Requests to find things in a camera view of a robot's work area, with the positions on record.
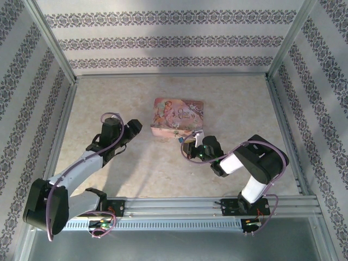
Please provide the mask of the pink illustrated tin box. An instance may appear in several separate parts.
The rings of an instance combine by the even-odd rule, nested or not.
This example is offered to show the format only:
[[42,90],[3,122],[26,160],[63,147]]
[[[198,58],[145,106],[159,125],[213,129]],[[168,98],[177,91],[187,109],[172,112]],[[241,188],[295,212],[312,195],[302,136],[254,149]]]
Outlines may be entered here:
[[153,106],[152,134],[163,138],[185,138],[203,129],[202,101],[156,98]]

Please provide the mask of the grey metal sheet panel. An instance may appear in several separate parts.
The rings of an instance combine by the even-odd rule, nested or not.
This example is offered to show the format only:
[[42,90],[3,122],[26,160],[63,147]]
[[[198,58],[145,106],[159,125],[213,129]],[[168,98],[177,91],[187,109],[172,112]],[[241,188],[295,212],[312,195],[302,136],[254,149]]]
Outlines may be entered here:
[[274,223],[253,237],[237,232],[115,231],[102,239],[37,232],[24,261],[322,261],[308,226]]

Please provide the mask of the aluminium frame rail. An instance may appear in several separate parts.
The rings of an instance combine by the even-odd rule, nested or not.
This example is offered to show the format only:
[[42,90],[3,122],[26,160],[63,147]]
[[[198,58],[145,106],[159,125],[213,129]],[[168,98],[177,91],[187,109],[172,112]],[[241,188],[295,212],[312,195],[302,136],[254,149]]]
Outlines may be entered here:
[[251,76],[263,76],[266,77],[266,73],[123,73],[123,74],[85,74],[76,77],[76,81],[82,79],[95,79],[95,78],[164,78],[164,77],[251,77]]
[[288,153],[291,169],[295,176],[295,180],[299,182],[299,192],[303,196],[315,195],[315,193],[311,190],[307,177],[304,173],[297,145],[284,107],[281,100],[279,99],[278,92],[273,85],[273,82],[267,76],[265,76],[265,82],[275,110],[277,121],[285,144],[285,149]]
[[78,86],[78,80],[76,80],[74,83],[70,85],[69,91],[66,94],[64,107],[62,108],[60,118],[59,118],[59,124],[56,127],[54,140],[51,146],[51,152],[50,152],[49,158],[46,161],[45,172],[42,175],[42,178],[44,180],[47,180],[53,177],[55,174],[55,170],[57,168],[57,163],[59,160],[59,154],[61,151],[61,147],[63,145],[64,136],[66,133],[74,98],[76,95],[77,86]]

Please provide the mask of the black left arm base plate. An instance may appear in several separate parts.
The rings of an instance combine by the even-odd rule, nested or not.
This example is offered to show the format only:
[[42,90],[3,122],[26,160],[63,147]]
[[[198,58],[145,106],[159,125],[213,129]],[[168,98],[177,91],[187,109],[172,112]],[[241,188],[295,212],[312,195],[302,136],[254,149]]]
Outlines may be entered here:
[[106,200],[102,200],[99,203],[83,203],[82,204],[82,213],[79,214],[79,217],[82,216],[92,216],[92,214],[88,214],[88,212],[109,212],[113,213],[117,218],[121,218],[125,212],[125,203],[124,199],[119,198],[107,198]]

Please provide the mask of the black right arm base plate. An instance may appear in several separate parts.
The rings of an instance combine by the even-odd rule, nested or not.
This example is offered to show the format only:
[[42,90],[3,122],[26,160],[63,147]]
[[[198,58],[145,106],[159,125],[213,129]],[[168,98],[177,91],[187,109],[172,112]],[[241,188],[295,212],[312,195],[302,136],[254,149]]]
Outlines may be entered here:
[[269,202],[263,197],[253,204],[237,198],[223,198],[215,201],[214,204],[221,209],[223,216],[258,216],[270,214]]

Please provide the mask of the wide aluminium mounting rail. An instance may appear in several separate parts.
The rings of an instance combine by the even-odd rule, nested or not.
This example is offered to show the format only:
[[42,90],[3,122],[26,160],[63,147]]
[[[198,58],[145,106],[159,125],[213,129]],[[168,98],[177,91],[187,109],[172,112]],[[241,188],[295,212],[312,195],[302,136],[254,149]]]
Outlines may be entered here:
[[[236,197],[116,198],[126,201],[122,217],[126,219],[212,219],[223,217],[221,209],[215,206],[215,201]],[[263,198],[269,202],[269,215],[275,218],[322,217],[322,210],[316,196],[266,196]]]

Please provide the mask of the aluminium frame corner post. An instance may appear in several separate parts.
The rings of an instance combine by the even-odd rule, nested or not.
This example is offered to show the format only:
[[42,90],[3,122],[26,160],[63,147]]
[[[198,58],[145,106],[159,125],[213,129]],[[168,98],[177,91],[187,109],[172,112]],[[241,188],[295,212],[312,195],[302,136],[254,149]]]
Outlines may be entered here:
[[28,9],[33,21],[36,23],[39,28],[43,38],[45,39],[46,44],[52,50],[56,60],[58,61],[60,67],[63,69],[63,72],[67,76],[70,83],[76,82],[76,75],[71,68],[71,65],[66,58],[63,50],[61,49],[58,40],[53,34],[44,14],[42,13],[39,5],[36,0],[23,0],[25,7]]
[[277,72],[281,63],[285,59],[290,47],[295,41],[298,33],[300,32],[304,22],[312,11],[313,7],[318,0],[304,0],[297,15],[294,18],[292,25],[290,26],[279,50],[277,51],[268,72],[265,74],[266,81],[269,81]]

